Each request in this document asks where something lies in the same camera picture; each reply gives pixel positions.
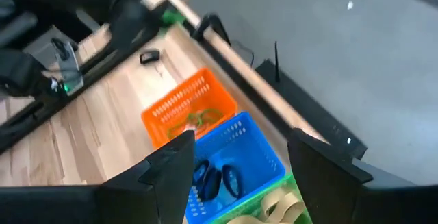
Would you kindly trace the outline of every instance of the concrete floor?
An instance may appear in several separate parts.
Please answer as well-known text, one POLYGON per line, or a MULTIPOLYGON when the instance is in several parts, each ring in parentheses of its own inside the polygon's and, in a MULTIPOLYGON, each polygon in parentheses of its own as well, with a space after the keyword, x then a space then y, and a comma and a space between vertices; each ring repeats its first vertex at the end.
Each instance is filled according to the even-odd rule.
POLYGON ((273 58, 278 40, 281 68, 369 147, 365 162, 438 183, 437 10, 416 0, 188 4, 217 12, 230 38, 253 49, 255 65, 273 58))

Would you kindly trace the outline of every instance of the wooden surface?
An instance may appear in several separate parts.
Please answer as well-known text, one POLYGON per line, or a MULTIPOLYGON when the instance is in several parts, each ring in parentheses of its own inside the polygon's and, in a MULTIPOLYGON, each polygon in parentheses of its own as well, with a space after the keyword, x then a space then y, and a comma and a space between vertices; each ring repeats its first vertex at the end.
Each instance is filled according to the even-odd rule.
MULTIPOLYGON (((162 0, 144 0, 149 7, 162 0)), ((193 24, 199 17, 181 0, 170 0, 193 24)), ((291 126, 321 138, 298 113, 254 72, 219 36, 206 38, 266 98, 291 126)), ((103 27, 79 46, 85 62, 108 41, 103 27)), ((144 48, 164 52, 161 61, 142 66, 138 53, 105 76, 70 105, 0 155, 0 186, 98 184, 121 173, 153 152, 140 114, 177 84, 207 66, 262 129, 288 166, 286 141, 226 73, 180 26, 144 48)), ((0 123, 23 108, 29 99, 0 103, 0 123)))

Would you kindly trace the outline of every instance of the orange basket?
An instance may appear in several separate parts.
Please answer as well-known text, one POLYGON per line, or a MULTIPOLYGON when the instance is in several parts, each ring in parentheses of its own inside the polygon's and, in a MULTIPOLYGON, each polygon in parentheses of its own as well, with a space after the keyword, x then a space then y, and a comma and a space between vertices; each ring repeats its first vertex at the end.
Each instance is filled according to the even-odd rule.
POLYGON ((158 149, 186 129, 196 127, 198 139, 236 112, 233 97, 210 70, 201 69, 143 111, 142 120, 158 149))

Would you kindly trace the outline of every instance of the beige rubber band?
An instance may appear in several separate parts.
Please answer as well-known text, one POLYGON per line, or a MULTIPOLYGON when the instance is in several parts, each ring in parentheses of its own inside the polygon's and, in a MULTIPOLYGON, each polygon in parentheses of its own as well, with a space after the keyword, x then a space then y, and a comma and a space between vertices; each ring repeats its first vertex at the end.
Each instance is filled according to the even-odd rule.
POLYGON ((261 209, 263 211, 260 219, 265 220, 264 222, 245 215, 234 218, 227 224, 293 224, 304 212, 305 205, 292 192, 277 188, 261 200, 261 209))

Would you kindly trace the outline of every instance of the green basket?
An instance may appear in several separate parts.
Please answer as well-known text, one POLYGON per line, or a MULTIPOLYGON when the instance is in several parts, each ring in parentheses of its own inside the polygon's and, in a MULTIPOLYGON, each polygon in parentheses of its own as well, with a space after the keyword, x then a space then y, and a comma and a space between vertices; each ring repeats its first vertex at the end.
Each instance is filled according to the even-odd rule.
MULTIPOLYGON (((258 194, 256 194, 254 197, 251 197, 250 199, 246 200, 245 202, 241 203, 240 205, 236 206, 226 214, 222 215, 221 217, 214 220, 213 224, 227 224, 230 220, 239 217, 241 215, 251 215, 253 217, 258 217, 261 212, 261 200, 270 192, 277 189, 278 187, 285 187, 292 190, 292 192, 302 201, 302 197, 300 194, 300 191, 298 190, 298 186, 296 185, 294 176, 286 175, 279 181, 273 183, 270 187, 266 188, 265 190, 262 190, 258 194)), ((312 220, 310 219, 309 213, 307 209, 304 211, 303 214, 298 217, 298 219, 295 221, 295 224, 312 224, 312 220)))

